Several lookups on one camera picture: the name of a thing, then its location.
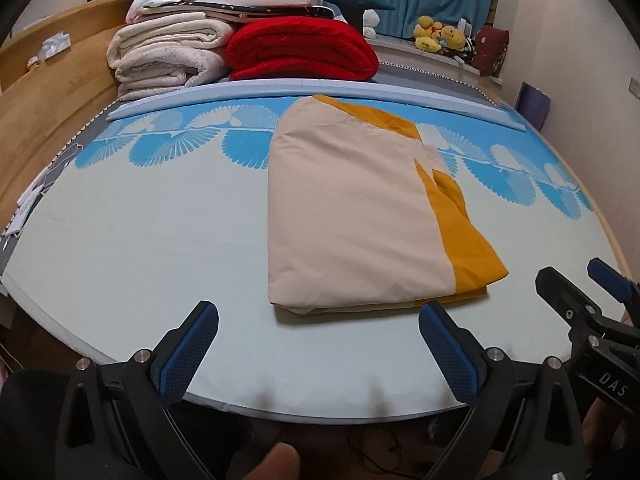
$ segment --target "blue gripper pad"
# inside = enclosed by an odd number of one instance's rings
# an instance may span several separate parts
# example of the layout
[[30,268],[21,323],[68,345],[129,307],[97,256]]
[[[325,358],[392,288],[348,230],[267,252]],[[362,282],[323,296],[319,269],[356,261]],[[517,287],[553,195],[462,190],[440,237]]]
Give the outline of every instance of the blue gripper pad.
[[633,297],[633,284],[599,258],[587,266],[589,277],[612,295],[617,302],[627,303]]
[[418,326],[456,400],[475,406],[486,379],[480,343],[459,328],[437,301],[420,308]]
[[218,332],[218,310],[201,301],[180,328],[169,331],[154,350],[152,380],[162,405],[179,402]]

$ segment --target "yellow duck plush toy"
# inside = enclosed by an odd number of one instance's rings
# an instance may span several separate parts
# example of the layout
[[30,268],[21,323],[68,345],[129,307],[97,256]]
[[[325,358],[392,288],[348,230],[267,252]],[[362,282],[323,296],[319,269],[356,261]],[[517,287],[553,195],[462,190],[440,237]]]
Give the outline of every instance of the yellow duck plush toy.
[[465,35],[455,27],[447,25],[440,31],[440,45],[451,50],[463,50],[466,44]]
[[421,38],[415,39],[415,46],[420,50],[424,50],[425,52],[431,52],[435,54],[442,50],[442,45],[439,44],[436,40],[432,40],[429,36],[423,36]]
[[434,22],[431,16],[420,16],[414,28],[415,46],[427,52],[438,52],[442,49],[440,44],[440,31],[443,25]]

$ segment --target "human hand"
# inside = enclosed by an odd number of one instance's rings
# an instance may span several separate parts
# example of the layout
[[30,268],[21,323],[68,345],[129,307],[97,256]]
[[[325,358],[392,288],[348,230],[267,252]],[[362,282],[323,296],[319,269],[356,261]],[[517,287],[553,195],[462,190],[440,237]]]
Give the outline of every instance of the human hand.
[[[633,326],[626,311],[620,321]],[[601,399],[595,400],[582,422],[587,467],[598,463],[609,453],[616,431],[624,422],[625,415],[620,410],[609,406]]]
[[243,480],[298,480],[299,477],[298,452],[289,444],[279,442]]

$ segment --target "wall outlet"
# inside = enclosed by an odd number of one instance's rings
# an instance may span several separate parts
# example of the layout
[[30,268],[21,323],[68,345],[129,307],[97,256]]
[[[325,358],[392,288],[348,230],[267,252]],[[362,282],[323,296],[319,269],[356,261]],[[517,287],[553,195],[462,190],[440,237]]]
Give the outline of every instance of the wall outlet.
[[640,99],[640,82],[633,77],[631,78],[631,83],[629,83],[629,91]]

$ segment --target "folded duvet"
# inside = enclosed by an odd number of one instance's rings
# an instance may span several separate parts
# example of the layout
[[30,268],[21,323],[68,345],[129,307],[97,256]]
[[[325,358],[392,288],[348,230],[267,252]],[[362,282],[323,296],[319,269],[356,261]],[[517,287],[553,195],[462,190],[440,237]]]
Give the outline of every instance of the folded duvet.
[[378,58],[353,27],[338,20],[271,18],[241,28],[229,41],[231,79],[310,77],[364,81]]
[[301,98],[281,117],[269,158],[273,304],[300,314],[405,308],[480,296],[507,275],[410,121]]
[[233,33],[231,25],[208,18],[204,12],[163,16],[127,25],[116,32],[107,48],[107,62],[111,68],[117,68],[123,56],[134,49],[165,42],[210,50],[225,46]]
[[182,86],[211,83],[228,73],[219,52],[175,43],[141,46],[129,52],[116,69],[121,101],[171,92]]

